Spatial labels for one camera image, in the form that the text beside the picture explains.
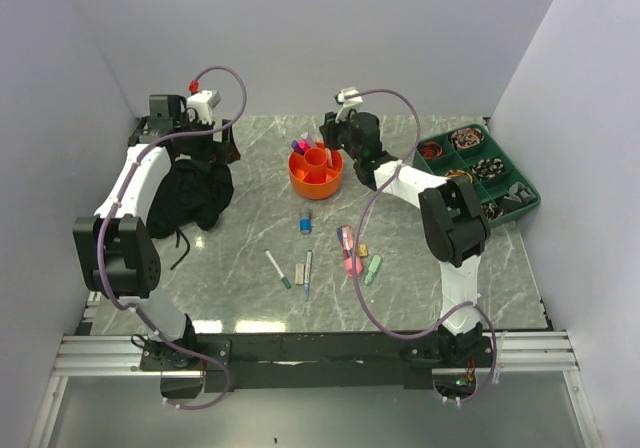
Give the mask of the white green marker pen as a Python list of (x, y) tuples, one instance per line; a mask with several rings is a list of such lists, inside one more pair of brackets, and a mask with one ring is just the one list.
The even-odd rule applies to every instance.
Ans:
[(268, 250), (268, 249), (265, 249), (264, 253), (265, 253), (265, 256), (267, 257), (267, 259), (269, 260), (269, 262), (271, 263), (271, 265), (273, 266), (273, 268), (276, 270), (276, 273), (277, 273), (281, 283), (284, 285), (284, 287), (286, 289), (291, 289), (292, 285), (291, 285), (289, 279), (285, 275), (285, 273), (282, 270), (282, 268), (280, 267), (280, 265), (277, 263), (276, 259), (272, 255), (271, 251)]

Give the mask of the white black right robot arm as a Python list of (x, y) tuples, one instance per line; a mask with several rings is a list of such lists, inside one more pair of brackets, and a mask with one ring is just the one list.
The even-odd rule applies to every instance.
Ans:
[(416, 341), (418, 353), (442, 367), (490, 365), (495, 337), (485, 337), (490, 321), (478, 306), (478, 271), (490, 227), (472, 184), (463, 177), (428, 174), (384, 150), (377, 116), (354, 109), (328, 112), (320, 127), (326, 147), (343, 150), (357, 179), (376, 195), (387, 193), (419, 209), (425, 239), (441, 272), (441, 314), (414, 334), (374, 326), (402, 341)]

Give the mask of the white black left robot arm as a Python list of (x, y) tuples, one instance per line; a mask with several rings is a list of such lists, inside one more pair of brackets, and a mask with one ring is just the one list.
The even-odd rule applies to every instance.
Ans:
[(154, 323), (148, 336), (132, 343), (164, 367), (204, 368), (193, 323), (159, 288), (161, 260), (155, 240), (175, 236), (189, 242), (190, 223), (209, 230), (234, 194), (231, 163), (241, 155), (233, 131), (212, 134), (215, 90), (194, 88), (189, 97), (156, 94), (150, 113), (138, 121), (127, 142), (126, 161), (105, 202), (79, 217), (73, 237), (85, 285), (141, 309)]

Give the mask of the black cloth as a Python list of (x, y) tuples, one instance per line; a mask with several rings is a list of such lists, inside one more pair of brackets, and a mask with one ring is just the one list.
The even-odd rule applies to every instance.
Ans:
[(164, 239), (175, 234), (176, 247), (181, 240), (185, 241), (186, 250), (170, 266), (171, 270), (191, 249), (182, 227), (195, 223), (201, 230), (212, 229), (233, 194), (232, 174), (227, 165), (193, 159), (179, 159), (172, 164), (156, 191), (146, 222), (151, 238)]

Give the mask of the orange round desk organizer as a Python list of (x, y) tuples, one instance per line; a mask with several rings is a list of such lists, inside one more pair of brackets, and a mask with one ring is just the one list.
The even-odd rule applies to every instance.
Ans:
[(327, 167), (325, 146), (318, 143), (303, 155), (289, 155), (288, 170), (294, 190), (310, 200), (323, 200), (334, 195), (341, 186), (344, 161), (340, 153), (332, 150), (334, 168)]

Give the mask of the pink black rolled ribbon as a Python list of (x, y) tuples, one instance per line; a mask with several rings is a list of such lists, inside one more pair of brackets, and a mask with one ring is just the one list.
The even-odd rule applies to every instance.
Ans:
[(466, 126), (451, 133), (449, 142), (456, 151), (466, 150), (481, 144), (485, 140), (484, 132), (476, 126)]

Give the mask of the yellow black rolled ribbon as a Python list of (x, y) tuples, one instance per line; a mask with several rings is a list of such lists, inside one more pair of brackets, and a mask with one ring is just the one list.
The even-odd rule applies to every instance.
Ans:
[(462, 169), (449, 170), (444, 174), (444, 176), (450, 179), (465, 178), (468, 179), (470, 183), (474, 182), (472, 174)]

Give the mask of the green compartment tray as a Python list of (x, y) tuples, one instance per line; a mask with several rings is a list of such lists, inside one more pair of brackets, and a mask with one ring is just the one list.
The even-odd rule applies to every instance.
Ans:
[(437, 176), (468, 179), (493, 228), (521, 219), (541, 203), (538, 190), (481, 124), (421, 140), (413, 166)]

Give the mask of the mint green highlighter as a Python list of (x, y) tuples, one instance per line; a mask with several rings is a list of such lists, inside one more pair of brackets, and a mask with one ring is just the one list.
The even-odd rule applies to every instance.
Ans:
[(364, 284), (366, 286), (370, 286), (374, 282), (374, 280), (376, 279), (381, 269), (382, 263), (383, 263), (383, 258), (378, 254), (374, 255), (370, 259), (369, 264), (367, 266), (367, 271), (364, 277)]

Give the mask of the beige black rolled ribbon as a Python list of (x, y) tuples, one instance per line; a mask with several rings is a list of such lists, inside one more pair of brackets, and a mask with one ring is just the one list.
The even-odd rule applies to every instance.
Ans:
[(484, 158), (473, 164), (471, 171), (479, 180), (489, 180), (503, 174), (505, 164), (499, 157)]

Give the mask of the beige eraser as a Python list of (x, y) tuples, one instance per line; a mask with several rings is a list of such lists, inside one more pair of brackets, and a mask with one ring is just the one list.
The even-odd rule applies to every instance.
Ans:
[(295, 265), (294, 281), (297, 286), (303, 285), (304, 283), (304, 264), (303, 263), (297, 263)]

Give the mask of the brown black rolled ribbon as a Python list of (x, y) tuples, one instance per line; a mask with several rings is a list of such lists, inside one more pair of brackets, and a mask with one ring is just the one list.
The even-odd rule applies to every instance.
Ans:
[(489, 222), (496, 220), (504, 215), (504, 210), (493, 202), (487, 202), (482, 205), (485, 217)]

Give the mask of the grey black clips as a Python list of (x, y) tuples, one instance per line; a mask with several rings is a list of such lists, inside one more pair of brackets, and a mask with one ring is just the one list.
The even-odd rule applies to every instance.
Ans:
[(499, 206), (506, 213), (522, 209), (531, 204), (536, 199), (532, 189), (522, 182), (514, 183), (508, 193), (499, 201)]

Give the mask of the black base bar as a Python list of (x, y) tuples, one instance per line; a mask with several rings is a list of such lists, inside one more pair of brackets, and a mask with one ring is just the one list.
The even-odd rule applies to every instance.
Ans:
[(480, 327), (466, 335), (439, 329), (417, 340), (398, 340), (381, 332), (199, 334), (192, 348), (202, 361), (162, 342), (133, 335), (141, 349), (140, 368), (175, 373), (164, 378), (162, 393), (215, 393), (223, 388), (325, 388), (401, 386), (429, 390), (437, 369), (453, 372), (488, 368), (493, 342)]

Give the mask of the aluminium rail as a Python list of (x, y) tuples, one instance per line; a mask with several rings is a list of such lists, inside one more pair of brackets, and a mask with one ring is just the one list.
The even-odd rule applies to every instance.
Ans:
[[(153, 376), (141, 368), (142, 350), (125, 335), (65, 336), (54, 377)], [(498, 337), (497, 371), (567, 372), (579, 364), (564, 332), (508, 332)]]

